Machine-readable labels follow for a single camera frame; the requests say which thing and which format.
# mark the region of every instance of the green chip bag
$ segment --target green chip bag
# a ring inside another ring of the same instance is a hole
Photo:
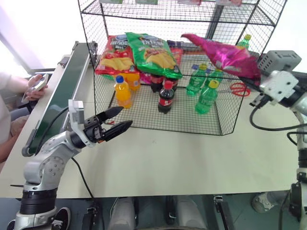
[[[134,63],[146,73],[180,79],[179,66],[166,41],[148,34],[126,33]]]

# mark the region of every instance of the shoe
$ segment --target shoe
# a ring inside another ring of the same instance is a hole
[[[6,230],[14,230],[14,227],[15,227],[15,220],[11,220]]]
[[[71,223],[71,211],[67,207],[61,208],[52,222],[52,230],[68,230]]]
[[[252,200],[251,205],[256,212],[266,213],[270,211],[273,207],[275,207],[277,204],[273,204],[268,200],[267,193],[261,193],[261,194],[255,195],[255,197]]]

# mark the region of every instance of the red scissors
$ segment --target red scissors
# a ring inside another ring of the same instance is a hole
[[[218,92],[230,92],[239,97],[247,97],[250,95],[250,89],[248,89],[246,85],[241,82],[233,83],[230,85],[228,90],[220,90]]]

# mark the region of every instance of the table surface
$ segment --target table surface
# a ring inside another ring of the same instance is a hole
[[[21,197],[21,155],[37,115],[44,114],[63,74],[58,66],[44,98],[31,113],[1,174],[0,197]],[[83,100],[85,117],[94,114],[93,70],[88,69],[76,99]],[[223,137],[130,128],[126,133],[75,158],[96,197],[229,194],[289,189],[296,181],[296,146],[285,132],[266,132],[249,123],[256,93],[242,103],[235,131]],[[266,127],[295,125],[293,113],[279,105],[266,105],[255,115]],[[62,176],[58,198],[89,197],[77,166],[69,161]]]

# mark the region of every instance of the wire mesh basket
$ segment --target wire mesh basket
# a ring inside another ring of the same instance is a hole
[[[240,7],[216,5],[203,0],[200,6],[178,4],[177,0],[158,0],[157,5],[137,4],[123,0],[122,4],[101,3],[99,0],[78,0],[91,62],[95,68],[109,35],[125,32],[149,34],[164,40],[187,41],[184,33],[192,33],[215,41],[236,45],[250,34],[249,51],[261,55],[268,43],[287,0],[243,0]],[[239,78],[224,73],[213,108],[206,115],[195,112],[198,97],[188,97],[186,86],[193,65],[206,63],[214,69],[204,54],[184,54],[180,64],[183,78],[179,80],[173,107],[166,115],[158,112],[157,93],[143,84],[132,92],[133,105],[107,121],[116,124],[131,119],[133,127],[197,134],[226,135],[234,131],[243,97],[228,89]],[[117,106],[114,81],[94,74],[95,112]]]

